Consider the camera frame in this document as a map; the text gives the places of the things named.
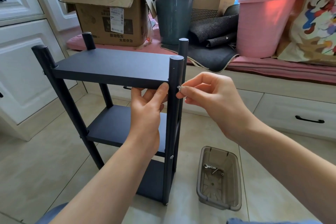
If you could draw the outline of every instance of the shelf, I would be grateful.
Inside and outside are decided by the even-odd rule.
[[[160,113],[160,146],[157,156],[165,156],[167,114]],[[120,105],[105,107],[87,128],[89,141],[120,147],[126,140],[131,126],[131,108]]]
[[[61,60],[52,71],[61,79],[157,89],[168,82],[169,58],[165,54],[99,48]]]
[[[164,165],[164,162],[150,161],[136,192],[138,195],[162,202]]]

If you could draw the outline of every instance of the black shelf rack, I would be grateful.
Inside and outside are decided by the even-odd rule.
[[[107,84],[157,89],[169,84],[167,113],[161,113],[160,146],[157,156],[165,161],[151,160],[137,194],[168,204],[179,149],[183,99],[177,99],[177,86],[186,76],[188,39],[180,39],[178,55],[96,49],[90,32],[83,33],[87,50],[57,63],[48,47],[32,47],[44,74],[48,77],[62,105],[99,169],[104,162],[94,142],[120,147],[130,129],[130,107],[112,103]],[[98,82],[106,107],[86,127],[64,79]]]

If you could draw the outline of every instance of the honeycomb pattern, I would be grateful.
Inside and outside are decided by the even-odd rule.
[[[193,9],[191,12],[191,22],[215,18],[217,12],[217,10]]]

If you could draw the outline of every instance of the plastic container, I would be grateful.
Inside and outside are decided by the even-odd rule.
[[[194,0],[153,0],[162,44],[179,44],[186,38]]]
[[[278,46],[295,0],[239,0],[237,52],[271,57]]]
[[[209,165],[218,168],[205,168]],[[221,210],[240,210],[242,189],[238,158],[229,151],[204,146],[197,178],[199,201]]]

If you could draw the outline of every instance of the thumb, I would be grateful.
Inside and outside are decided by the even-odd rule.
[[[150,100],[151,103],[155,103],[158,107],[160,107],[162,101],[165,99],[168,94],[169,85],[164,82],[160,85],[160,87],[156,90],[153,98]]]
[[[182,86],[180,91],[183,95],[190,97],[200,104],[203,104],[208,95],[208,93],[190,86]]]

